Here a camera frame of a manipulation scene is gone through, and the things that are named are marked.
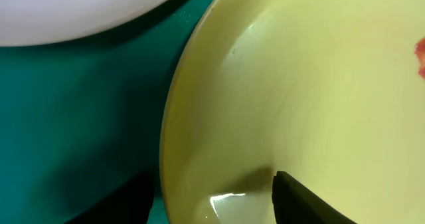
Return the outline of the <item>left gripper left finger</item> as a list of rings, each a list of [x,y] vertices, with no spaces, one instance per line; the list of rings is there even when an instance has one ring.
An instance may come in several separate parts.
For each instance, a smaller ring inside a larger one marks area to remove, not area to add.
[[[154,193],[153,174],[141,172],[65,224],[146,224]]]

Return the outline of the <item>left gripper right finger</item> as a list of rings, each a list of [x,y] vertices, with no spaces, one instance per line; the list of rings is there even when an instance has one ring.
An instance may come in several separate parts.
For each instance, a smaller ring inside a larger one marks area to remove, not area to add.
[[[272,183],[277,224],[355,224],[285,171]]]

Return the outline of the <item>yellow plate with food scrap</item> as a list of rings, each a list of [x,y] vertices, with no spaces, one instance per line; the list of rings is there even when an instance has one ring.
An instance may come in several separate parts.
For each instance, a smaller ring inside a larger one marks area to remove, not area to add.
[[[424,222],[424,0],[214,0],[161,131],[170,223],[273,223],[288,172],[356,223]]]

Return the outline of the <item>white plate with red stain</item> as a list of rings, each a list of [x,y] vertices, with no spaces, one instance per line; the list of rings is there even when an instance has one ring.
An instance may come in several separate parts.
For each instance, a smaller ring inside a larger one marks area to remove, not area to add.
[[[78,39],[122,25],[167,0],[1,0],[1,46]]]

